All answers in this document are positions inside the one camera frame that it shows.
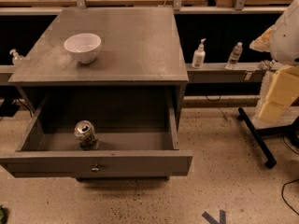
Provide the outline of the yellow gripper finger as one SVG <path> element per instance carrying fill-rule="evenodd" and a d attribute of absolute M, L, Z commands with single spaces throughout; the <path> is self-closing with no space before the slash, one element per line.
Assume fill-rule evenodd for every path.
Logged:
<path fill-rule="evenodd" d="M 253 40 L 249 48 L 259 52 L 269 52 L 274 26 L 267 28 L 258 38 Z"/>
<path fill-rule="evenodd" d="M 256 118 L 275 123 L 298 98 L 298 66 L 283 65 L 276 72 L 267 71 L 263 77 Z"/>

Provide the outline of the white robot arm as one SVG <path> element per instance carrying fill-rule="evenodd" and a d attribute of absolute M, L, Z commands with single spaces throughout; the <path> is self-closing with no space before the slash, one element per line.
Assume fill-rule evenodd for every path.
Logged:
<path fill-rule="evenodd" d="M 263 80 L 256 118 L 275 123 L 299 97 L 299 0 L 293 0 L 276 23 L 249 47 L 269 52 L 281 67 Z"/>

